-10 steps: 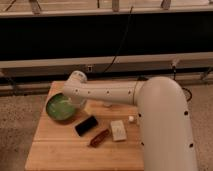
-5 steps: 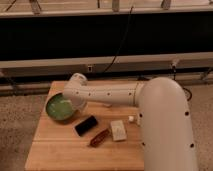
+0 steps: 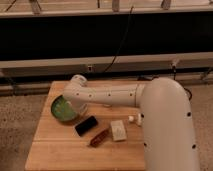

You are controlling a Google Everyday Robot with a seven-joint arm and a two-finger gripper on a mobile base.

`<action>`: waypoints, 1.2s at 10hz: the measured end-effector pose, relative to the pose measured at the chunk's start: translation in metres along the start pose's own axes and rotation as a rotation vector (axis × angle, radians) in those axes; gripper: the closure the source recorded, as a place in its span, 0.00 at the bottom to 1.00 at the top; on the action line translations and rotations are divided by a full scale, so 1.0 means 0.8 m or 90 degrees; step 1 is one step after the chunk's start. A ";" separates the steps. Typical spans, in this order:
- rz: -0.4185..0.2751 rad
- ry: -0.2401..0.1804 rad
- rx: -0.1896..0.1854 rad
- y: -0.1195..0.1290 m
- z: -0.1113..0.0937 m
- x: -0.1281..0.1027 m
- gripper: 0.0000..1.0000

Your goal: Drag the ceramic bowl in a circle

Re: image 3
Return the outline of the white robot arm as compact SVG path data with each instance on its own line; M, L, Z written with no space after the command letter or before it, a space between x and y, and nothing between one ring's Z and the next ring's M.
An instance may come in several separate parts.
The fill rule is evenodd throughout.
M84 76L75 75L63 97L78 114L88 103L137 108L146 171L200 171L190 101L177 81L160 77L147 83L89 87Z

